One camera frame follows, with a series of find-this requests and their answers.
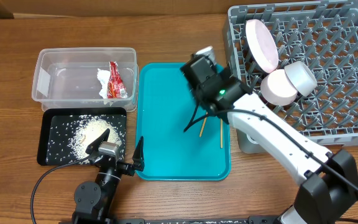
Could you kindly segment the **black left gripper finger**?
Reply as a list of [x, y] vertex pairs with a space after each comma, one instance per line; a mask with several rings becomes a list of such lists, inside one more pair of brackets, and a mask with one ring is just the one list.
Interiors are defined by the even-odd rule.
[[100, 147], [100, 145], [103, 142], [106, 142], [108, 140], [109, 133], [110, 133], [110, 129], [106, 129], [100, 135], [100, 137], [96, 138], [91, 144], [89, 144], [87, 146], [85, 153], [87, 153], [88, 155], [91, 155], [92, 153], [97, 152], [99, 147]]
[[144, 137], [141, 136], [137, 145], [136, 145], [136, 148], [135, 148], [135, 151], [134, 151], [134, 154], [132, 156], [132, 160], [133, 160], [133, 166], [134, 166], [134, 169], [135, 170], [138, 170], [138, 171], [143, 171], [144, 170], [144, 151], [143, 151], [143, 147], [144, 147]]

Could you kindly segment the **pile of rice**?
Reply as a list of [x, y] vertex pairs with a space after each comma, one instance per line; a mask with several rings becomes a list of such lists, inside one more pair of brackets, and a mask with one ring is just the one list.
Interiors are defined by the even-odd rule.
[[46, 163], [51, 166], [67, 164], [87, 156], [86, 148], [106, 130], [108, 142], [119, 145], [119, 158], [126, 149], [126, 116], [123, 114], [54, 116], [46, 144]]

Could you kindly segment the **wooden chopstick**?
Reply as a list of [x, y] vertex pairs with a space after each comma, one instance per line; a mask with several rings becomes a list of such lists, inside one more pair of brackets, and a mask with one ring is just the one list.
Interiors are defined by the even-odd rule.
[[199, 137], [201, 138], [202, 135], [203, 135], [203, 131], [204, 131], [204, 127], [205, 127], [205, 124], [206, 124], [206, 120], [207, 120], [207, 117], [204, 118], [203, 120], [203, 123], [201, 125], [201, 129], [200, 129], [200, 133], [199, 133]]
[[220, 119], [220, 134], [219, 134], [219, 138], [220, 138], [220, 148], [223, 148], [223, 120]]

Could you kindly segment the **red snack wrapper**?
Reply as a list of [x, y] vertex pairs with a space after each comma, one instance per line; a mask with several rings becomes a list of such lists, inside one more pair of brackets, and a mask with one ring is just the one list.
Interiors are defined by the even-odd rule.
[[108, 98], [127, 98], [128, 94], [124, 82], [120, 76], [117, 63], [112, 61], [109, 63], [110, 77], [107, 85]]

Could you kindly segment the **white pink plate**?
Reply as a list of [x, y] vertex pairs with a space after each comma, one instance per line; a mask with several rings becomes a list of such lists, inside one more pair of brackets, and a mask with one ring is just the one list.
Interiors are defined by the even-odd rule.
[[273, 72], [278, 67], [278, 51], [267, 26], [257, 19], [248, 20], [246, 39], [258, 66], [266, 73]]

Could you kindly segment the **white tissue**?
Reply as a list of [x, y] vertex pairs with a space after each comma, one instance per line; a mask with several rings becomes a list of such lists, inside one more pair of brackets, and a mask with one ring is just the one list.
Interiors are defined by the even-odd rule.
[[98, 69], [97, 78], [101, 84], [101, 90], [99, 91], [99, 95], [104, 99], [112, 98], [112, 94], [109, 90], [110, 76], [111, 76], [111, 72], [109, 70]]

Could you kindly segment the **white pink bowl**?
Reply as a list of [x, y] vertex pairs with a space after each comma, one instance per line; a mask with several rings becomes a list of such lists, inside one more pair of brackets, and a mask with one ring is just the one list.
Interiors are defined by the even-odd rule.
[[260, 92], [269, 103], [278, 106], [289, 105], [298, 94], [284, 69], [275, 70], [267, 75], [262, 80]]

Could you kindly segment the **grey bowl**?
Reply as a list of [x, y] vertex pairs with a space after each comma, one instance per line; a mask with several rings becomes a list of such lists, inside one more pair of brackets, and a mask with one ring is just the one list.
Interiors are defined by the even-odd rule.
[[291, 84], [303, 96], [308, 96], [317, 87], [314, 74], [301, 61], [284, 66], [284, 71]]

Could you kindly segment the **white cup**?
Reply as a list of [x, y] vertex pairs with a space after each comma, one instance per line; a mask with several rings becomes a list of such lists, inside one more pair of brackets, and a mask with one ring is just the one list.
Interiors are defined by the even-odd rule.
[[246, 134], [246, 145], [248, 147], [256, 147], [259, 146], [259, 143], [255, 141], [249, 134]]

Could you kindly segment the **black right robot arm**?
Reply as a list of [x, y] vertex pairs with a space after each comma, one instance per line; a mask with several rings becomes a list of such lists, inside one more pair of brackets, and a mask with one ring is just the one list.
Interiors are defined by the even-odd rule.
[[358, 171], [346, 150], [332, 153], [304, 137], [267, 107], [226, 67], [205, 55], [181, 67], [198, 105], [249, 135], [292, 176], [299, 189], [275, 223], [335, 223], [358, 201]]

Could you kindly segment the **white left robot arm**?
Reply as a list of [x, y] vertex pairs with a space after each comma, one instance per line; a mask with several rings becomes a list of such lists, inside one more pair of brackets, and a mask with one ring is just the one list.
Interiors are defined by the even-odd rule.
[[140, 138], [130, 164], [120, 159], [119, 146], [108, 142], [109, 133], [110, 130], [106, 129], [86, 148], [89, 163], [99, 171], [95, 181], [77, 186], [72, 223], [116, 223], [109, 217], [109, 211], [121, 177], [133, 176], [135, 172], [144, 170], [144, 138]]

